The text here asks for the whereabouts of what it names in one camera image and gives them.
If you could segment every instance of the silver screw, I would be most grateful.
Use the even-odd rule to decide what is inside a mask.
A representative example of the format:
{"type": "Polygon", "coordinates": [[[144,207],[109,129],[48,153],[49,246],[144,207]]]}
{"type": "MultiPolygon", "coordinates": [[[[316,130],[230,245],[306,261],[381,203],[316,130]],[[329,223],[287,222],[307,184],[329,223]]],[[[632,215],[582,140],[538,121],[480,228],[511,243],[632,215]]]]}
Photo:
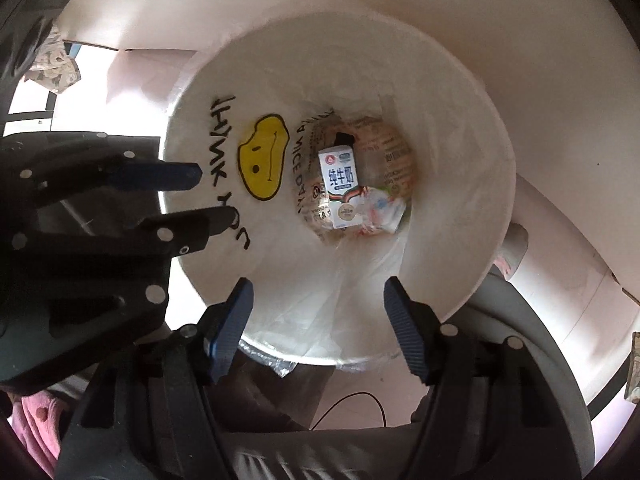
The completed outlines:
{"type": "Polygon", "coordinates": [[[509,345],[510,348],[513,348],[514,350],[522,350],[522,348],[524,347],[522,339],[514,335],[512,335],[510,338],[507,338],[507,345],[509,345]]]}
{"type": "Polygon", "coordinates": [[[16,233],[11,240],[11,245],[16,251],[23,249],[26,244],[27,237],[24,233],[16,233]]]}
{"type": "Polygon", "coordinates": [[[160,285],[149,285],[145,289],[145,296],[150,303],[158,305],[166,299],[166,292],[160,285]]]}
{"type": "Polygon", "coordinates": [[[180,329],[180,335],[186,339],[195,336],[197,333],[198,327],[194,324],[185,325],[180,329]]]}
{"type": "Polygon", "coordinates": [[[440,333],[447,337],[454,337],[458,335],[458,327],[450,323],[447,323],[447,324],[441,325],[440,333]]]}
{"type": "Polygon", "coordinates": [[[174,232],[167,227],[161,227],[156,231],[158,238],[160,238],[163,242],[170,242],[174,239],[174,232]]]}

